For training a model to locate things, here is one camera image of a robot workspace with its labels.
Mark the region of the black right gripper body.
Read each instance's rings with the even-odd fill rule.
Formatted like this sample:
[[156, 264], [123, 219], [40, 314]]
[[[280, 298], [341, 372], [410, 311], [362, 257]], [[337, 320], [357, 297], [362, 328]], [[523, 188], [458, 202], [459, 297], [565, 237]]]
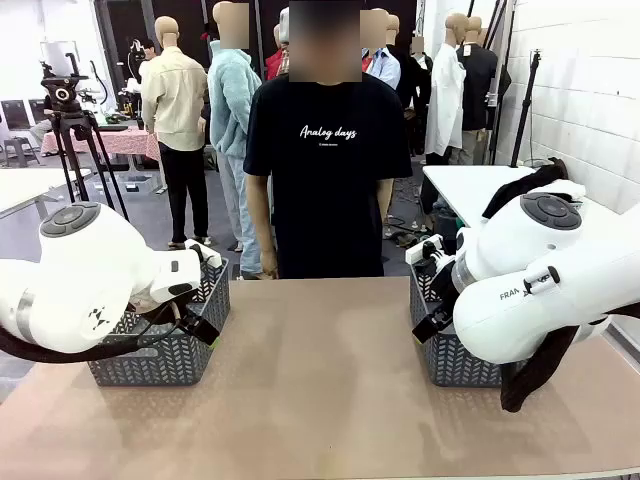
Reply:
[[451, 279], [454, 259], [427, 261], [426, 272], [431, 277], [430, 291], [437, 297], [437, 305], [432, 308], [427, 318], [429, 320], [450, 320], [456, 302], [456, 287]]

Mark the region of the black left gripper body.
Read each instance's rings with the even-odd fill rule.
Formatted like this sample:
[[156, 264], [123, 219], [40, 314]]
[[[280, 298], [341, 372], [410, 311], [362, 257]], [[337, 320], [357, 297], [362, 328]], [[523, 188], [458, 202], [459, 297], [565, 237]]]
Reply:
[[200, 316], [195, 314], [184, 301], [172, 301], [172, 315], [177, 325], [198, 325]]

